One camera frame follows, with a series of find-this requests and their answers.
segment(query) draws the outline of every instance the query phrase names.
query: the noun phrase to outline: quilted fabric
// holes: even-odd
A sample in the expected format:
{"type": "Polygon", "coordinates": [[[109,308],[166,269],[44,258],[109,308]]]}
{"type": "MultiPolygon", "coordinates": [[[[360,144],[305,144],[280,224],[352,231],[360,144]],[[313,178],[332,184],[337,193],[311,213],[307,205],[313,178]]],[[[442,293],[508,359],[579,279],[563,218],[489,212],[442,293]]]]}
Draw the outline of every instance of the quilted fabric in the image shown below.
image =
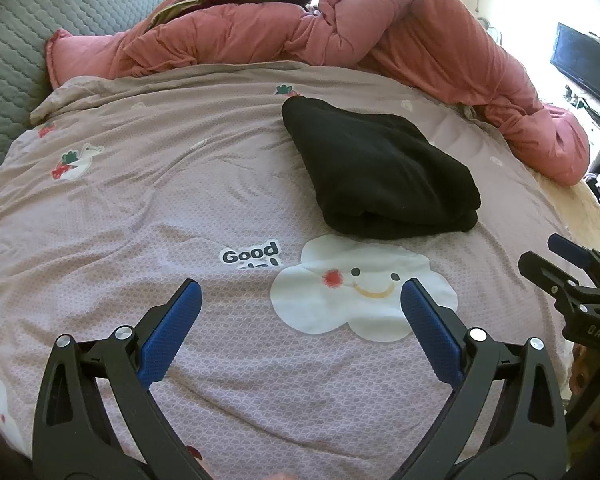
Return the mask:
{"type": "Polygon", "coordinates": [[[133,27],[163,0],[0,0],[0,164],[30,127],[29,114],[51,92],[45,41],[72,34],[114,34],[133,27]]]}

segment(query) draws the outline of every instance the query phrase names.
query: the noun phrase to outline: silver bolt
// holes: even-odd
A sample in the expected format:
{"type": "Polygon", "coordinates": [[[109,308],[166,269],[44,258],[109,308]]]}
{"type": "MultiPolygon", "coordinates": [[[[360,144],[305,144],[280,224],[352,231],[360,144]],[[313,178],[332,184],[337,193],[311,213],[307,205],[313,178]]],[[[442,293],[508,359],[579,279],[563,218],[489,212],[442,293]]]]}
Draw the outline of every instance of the silver bolt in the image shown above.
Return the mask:
{"type": "Polygon", "coordinates": [[[532,337],[531,341],[529,341],[529,344],[536,350],[542,350],[544,348],[542,339],[538,339],[537,337],[532,337]]]}
{"type": "Polygon", "coordinates": [[[56,339],[56,345],[59,348],[64,348],[71,342],[71,336],[67,334],[61,335],[58,339],[56,339]]]}
{"type": "Polygon", "coordinates": [[[472,328],[469,336],[475,341],[485,341],[487,339],[487,333],[481,328],[472,328]]]}
{"type": "Polygon", "coordinates": [[[134,330],[130,326],[121,326],[116,330],[116,339],[129,339],[134,330]]]}

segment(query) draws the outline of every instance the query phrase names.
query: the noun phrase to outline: black monitor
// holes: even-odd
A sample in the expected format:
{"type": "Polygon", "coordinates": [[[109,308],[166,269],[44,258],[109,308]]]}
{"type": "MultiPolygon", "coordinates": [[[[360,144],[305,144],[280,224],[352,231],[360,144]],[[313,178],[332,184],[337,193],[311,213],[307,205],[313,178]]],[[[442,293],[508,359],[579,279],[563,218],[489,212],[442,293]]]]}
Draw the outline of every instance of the black monitor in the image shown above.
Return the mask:
{"type": "Polygon", "coordinates": [[[597,40],[559,23],[551,64],[600,101],[600,43],[597,40]]]}

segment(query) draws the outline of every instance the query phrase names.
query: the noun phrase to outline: black cloth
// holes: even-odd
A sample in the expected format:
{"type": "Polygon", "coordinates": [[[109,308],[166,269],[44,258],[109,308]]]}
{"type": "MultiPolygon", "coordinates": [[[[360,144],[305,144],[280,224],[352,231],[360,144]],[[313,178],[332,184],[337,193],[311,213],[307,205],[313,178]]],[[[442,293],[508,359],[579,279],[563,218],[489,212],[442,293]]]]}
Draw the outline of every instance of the black cloth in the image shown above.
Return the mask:
{"type": "Polygon", "coordinates": [[[282,118],[336,231],[391,240],[475,226],[480,193],[469,169],[404,117],[294,96],[282,118]]]}

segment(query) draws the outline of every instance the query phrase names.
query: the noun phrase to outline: blue rubber pad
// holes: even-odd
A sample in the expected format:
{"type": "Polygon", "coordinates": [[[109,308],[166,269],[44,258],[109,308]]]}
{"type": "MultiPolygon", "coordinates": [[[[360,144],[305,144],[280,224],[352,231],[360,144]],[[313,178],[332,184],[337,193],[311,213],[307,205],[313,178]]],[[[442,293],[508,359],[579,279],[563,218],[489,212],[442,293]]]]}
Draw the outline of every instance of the blue rubber pad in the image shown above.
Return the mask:
{"type": "Polygon", "coordinates": [[[438,379],[456,389],[464,380],[462,349],[411,280],[402,286],[400,304],[438,379]]]}
{"type": "Polygon", "coordinates": [[[191,282],[142,345],[138,380],[143,388],[164,378],[201,307],[202,290],[191,282]]]}
{"type": "Polygon", "coordinates": [[[559,234],[549,236],[549,250],[558,256],[563,257],[568,262],[571,262],[576,267],[587,269],[590,266],[591,254],[579,245],[574,244],[567,238],[559,234]]]}

